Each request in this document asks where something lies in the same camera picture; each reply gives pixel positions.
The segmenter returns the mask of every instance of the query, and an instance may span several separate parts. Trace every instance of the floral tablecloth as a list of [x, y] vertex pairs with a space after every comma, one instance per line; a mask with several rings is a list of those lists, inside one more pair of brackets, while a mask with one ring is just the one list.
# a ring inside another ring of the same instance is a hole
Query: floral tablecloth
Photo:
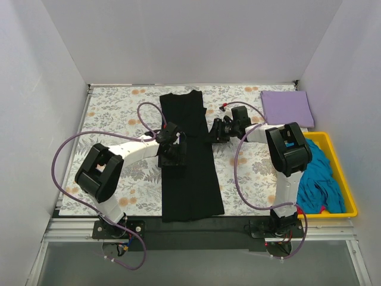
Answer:
[[[202, 91], [209, 129], [213, 119], [223, 117], [218, 107], [224, 102], [245, 101], [260, 110], [260, 92], [293, 91], [293, 85], [244, 85], [244, 86], [143, 86], [143, 87], [99, 87], [94, 88], [89, 101], [82, 131], [103, 130], [138, 137], [146, 132], [136, 115], [139, 103], [149, 101], [160, 106], [159, 96], [167, 93], [187, 94], [191, 90]], [[248, 108], [252, 122], [261, 122], [255, 111]], [[159, 112], [149, 105], [142, 107], [141, 114], [152, 128], [159, 128]], [[90, 147], [101, 142], [115, 145], [123, 139], [91, 134], [80, 137], [66, 183], [72, 195], [92, 204], [88, 196], [74, 182], [74, 176]], [[233, 179], [233, 162], [239, 140], [232, 138], [228, 144], [213, 146], [214, 162], [220, 184], [221, 195], [227, 216], [267, 215], [250, 209], [239, 198]], [[276, 175], [271, 164], [266, 144], [246, 143], [239, 156], [238, 176], [243, 195], [257, 206], [270, 206], [275, 198]], [[119, 205], [128, 216], [161, 216], [161, 169], [157, 157], [139, 161], [123, 169], [115, 192]], [[60, 215], [94, 215], [95, 213], [64, 196]]]

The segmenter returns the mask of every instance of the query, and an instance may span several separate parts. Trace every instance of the crumpled blue clothing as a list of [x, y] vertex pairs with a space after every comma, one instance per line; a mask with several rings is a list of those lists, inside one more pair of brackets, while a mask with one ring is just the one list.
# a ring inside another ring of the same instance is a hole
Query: crumpled blue clothing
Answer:
[[345, 213], [343, 195], [332, 178], [332, 168], [324, 152], [306, 139], [312, 152], [312, 162], [307, 165], [300, 180], [297, 203], [306, 213], [320, 213], [324, 206], [330, 213]]

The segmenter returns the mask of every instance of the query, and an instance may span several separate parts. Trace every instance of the black cloth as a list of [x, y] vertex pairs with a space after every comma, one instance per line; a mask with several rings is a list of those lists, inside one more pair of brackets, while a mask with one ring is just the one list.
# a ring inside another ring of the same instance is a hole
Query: black cloth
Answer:
[[212, 145], [206, 142], [208, 126], [202, 92], [162, 95], [160, 104], [166, 120], [186, 134], [186, 167], [161, 169], [163, 222], [223, 215]]

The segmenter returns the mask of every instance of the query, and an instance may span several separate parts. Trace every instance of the purple folded cloth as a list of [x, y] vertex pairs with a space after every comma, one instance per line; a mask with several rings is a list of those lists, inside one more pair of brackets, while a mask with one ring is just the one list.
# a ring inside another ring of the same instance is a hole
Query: purple folded cloth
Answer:
[[270, 125], [297, 122], [300, 127], [314, 127], [305, 91], [262, 91], [261, 96]]

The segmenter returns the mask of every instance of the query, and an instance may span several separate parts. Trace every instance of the white backdrop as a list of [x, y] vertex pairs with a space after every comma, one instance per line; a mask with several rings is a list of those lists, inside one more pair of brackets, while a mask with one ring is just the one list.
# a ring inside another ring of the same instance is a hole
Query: white backdrop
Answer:
[[42, 0], [86, 83], [300, 79], [342, 0]]
[[87, 86], [40, 0], [0, 1], [0, 19], [0, 285], [25, 285], [57, 199], [51, 161]]
[[373, 285], [381, 285], [380, 15], [378, 0], [344, 1], [301, 79], [355, 196], [353, 222]]

